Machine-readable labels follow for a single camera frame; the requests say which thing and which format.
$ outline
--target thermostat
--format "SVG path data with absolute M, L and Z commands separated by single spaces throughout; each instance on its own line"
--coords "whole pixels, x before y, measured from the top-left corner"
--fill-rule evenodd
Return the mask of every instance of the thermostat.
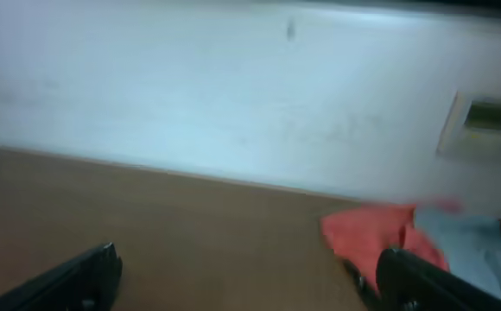
M 458 93 L 437 151 L 463 159 L 501 161 L 501 98 Z

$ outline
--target wall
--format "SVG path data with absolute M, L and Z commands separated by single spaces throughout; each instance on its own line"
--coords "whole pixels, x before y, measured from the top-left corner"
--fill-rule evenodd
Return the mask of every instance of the wall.
M 303 4 L 0 0 L 0 144 L 501 215 L 501 167 L 436 157 L 501 95 L 501 22 Z

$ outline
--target red cloth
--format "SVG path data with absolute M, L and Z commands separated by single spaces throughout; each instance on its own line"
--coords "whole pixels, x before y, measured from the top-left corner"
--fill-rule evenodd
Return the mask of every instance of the red cloth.
M 415 205 L 366 206 L 322 219 L 322 231 L 335 255 L 349 259 L 377 290 L 376 267 L 381 252 L 401 248 L 448 271 L 442 251 L 414 228 Z

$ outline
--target crumpled cloth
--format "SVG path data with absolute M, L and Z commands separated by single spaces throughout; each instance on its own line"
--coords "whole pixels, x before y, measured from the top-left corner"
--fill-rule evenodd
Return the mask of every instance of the crumpled cloth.
M 321 229 L 338 257 L 350 260 L 378 292 L 377 260 L 387 248 L 401 248 L 448 271 L 442 251 L 414 228 L 416 205 L 376 205 L 333 213 Z

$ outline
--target black object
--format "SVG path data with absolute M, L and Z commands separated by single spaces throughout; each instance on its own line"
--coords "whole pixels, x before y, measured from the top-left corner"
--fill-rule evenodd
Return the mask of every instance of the black object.
M 377 262 L 383 310 L 501 311 L 501 300 L 410 252 L 383 251 Z
M 0 296 L 0 311 L 109 311 L 121 275 L 114 244 L 103 244 Z

